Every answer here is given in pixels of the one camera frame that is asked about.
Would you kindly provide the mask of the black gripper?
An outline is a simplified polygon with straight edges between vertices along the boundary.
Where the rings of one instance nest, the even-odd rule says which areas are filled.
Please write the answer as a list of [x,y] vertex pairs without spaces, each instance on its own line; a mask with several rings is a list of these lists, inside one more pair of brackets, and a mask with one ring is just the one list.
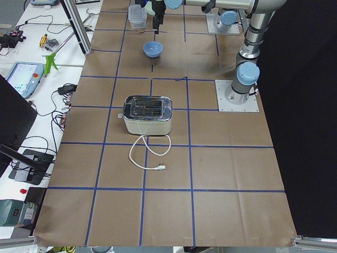
[[153,30],[155,34],[158,34],[158,23],[163,24],[163,15],[165,14],[166,5],[164,0],[152,0],[152,10],[155,12],[153,17]]

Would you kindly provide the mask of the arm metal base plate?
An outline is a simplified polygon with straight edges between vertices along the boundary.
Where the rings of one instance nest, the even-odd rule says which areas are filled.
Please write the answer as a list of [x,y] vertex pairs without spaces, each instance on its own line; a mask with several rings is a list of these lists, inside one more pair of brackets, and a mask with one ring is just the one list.
[[239,35],[238,23],[224,25],[218,14],[206,14],[208,34],[213,35]]
[[232,80],[215,80],[218,110],[220,112],[258,113],[256,94],[252,87],[247,94],[238,94],[232,89]]

